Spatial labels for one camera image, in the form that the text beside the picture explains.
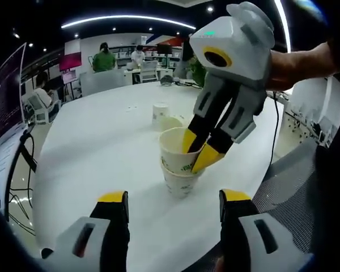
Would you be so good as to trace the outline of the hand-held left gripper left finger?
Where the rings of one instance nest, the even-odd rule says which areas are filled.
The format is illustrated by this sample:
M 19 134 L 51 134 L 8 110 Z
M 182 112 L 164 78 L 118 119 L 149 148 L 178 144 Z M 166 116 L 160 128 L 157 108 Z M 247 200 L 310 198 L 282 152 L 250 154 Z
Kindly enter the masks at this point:
M 45 271 L 126 271 L 128 224 L 128 192 L 102 195 L 90 216 L 63 231 L 54 249 L 45 249 Z

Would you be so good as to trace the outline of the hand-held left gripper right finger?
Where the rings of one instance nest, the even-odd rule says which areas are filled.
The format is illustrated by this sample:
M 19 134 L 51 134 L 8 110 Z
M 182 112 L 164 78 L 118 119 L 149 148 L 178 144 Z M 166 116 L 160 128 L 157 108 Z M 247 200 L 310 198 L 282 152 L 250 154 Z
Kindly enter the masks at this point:
M 268 213 L 259 213 L 245 193 L 219 191 L 223 271 L 303 271 L 313 259 L 292 233 Z

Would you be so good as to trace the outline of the person's right hand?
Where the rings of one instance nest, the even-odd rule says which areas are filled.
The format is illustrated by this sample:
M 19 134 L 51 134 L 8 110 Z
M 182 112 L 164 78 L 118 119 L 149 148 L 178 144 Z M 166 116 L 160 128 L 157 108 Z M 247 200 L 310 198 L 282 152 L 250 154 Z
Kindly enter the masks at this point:
M 271 51 L 271 70 L 266 88 L 271 91 L 287 91 L 294 84 L 296 68 L 294 53 Z

